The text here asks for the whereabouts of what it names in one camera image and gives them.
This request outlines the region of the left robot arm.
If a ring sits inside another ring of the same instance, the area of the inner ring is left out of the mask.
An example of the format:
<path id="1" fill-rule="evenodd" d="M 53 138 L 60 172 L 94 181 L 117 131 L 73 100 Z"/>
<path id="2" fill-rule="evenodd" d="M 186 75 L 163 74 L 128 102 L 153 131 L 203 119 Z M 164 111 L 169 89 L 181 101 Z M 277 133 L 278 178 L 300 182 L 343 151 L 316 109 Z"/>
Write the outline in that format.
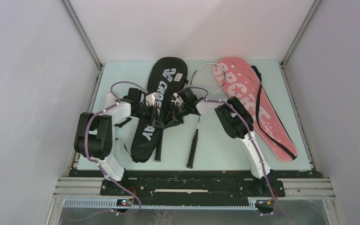
<path id="1" fill-rule="evenodd" d="M 123 179 L 125 168 L 115 158 L 113 142 L 114 126 L 129 117 L 145 120 L 153 128 L 163 125 L 158 112 L 158 92 L 146 93 L 130 88 L 128 94 L 114 101 L 105 109 L 80 114 L 74 140 L 74 150 L 96 164 L 118 195 L 129 191 L 129 182 Z"/>

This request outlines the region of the pink sport racket bag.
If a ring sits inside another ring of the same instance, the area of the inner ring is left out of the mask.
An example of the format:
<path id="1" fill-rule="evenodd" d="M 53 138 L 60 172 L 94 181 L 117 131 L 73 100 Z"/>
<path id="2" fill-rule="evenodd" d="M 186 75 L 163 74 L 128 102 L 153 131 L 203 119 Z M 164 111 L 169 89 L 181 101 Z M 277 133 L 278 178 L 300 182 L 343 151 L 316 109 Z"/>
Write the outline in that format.
<path id="1" fill-rule="evenodd" d="M 253 117 L 254 131 L 279 161 L 295 160 L 296 147 L 262 86 L 262 74 L 257 66 L 238 56 L 224 57 L 217 64 L 225 70 L 224 92 L 229 97 L 237 97 L 244 105 Z"/>

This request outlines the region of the white shuttlecock tube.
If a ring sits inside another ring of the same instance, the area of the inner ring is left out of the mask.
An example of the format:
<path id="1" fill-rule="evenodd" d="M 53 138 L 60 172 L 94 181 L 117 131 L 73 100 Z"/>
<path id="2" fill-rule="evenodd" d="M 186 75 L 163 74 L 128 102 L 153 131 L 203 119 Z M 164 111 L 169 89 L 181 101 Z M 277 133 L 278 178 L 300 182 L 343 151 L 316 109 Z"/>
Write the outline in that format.
<path id="1" fill-rule="evenodd" d="M 108 108 L 112 105 L 117 104 L 117 98 L 112 93 L 107 93 L 105 95 L 105 104 L 104 108 Z"/>

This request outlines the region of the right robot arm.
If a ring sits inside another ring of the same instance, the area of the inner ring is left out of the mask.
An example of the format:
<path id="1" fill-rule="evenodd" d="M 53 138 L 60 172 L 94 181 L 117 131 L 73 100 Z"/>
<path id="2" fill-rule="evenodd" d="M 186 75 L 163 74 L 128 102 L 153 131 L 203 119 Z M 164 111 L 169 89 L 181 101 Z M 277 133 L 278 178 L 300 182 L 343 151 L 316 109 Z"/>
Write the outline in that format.
<path id="1" fill-rule="evenodd" d="M 168 126 L 183 123 L 183 118 L 189 114 L 213 115 L 218 117 L 225 133 L 232 139 L 240 139 L 243 143 L 250 165 L 250 170 L 256 181 L 254 190 L 260 196 L 266 196 L 273 189 L 270 181 L 271 167 L 263 156 L 257 143 L 254 120 L 251 114 L 240 103 L 237 97 L 226 101 L 197 97 L 191 88 L 184 88 L 174 93 L 171 98 L 171 117 Z"/>

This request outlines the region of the black racket bag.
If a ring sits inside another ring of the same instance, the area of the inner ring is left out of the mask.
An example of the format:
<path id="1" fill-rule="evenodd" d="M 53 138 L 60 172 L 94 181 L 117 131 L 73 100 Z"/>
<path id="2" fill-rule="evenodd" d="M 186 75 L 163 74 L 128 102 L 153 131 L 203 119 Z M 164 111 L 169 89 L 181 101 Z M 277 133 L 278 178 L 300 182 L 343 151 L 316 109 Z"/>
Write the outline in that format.
<path id="1" fill-rule="evenodd" d="M 170 113 L 170 105 L 174 93 L 184 88 L 188 75 L 188 67 L 180 58 L 163 57 L 152 67 L 147 91 L 156 92 L 157 112 L 166 124 Z M 162 143 L 163 128 L 148 126 L 145 120 L 139 119 L 131 145 L 131 158 L 135 163 L 145 163 L 153 151 Z"/>

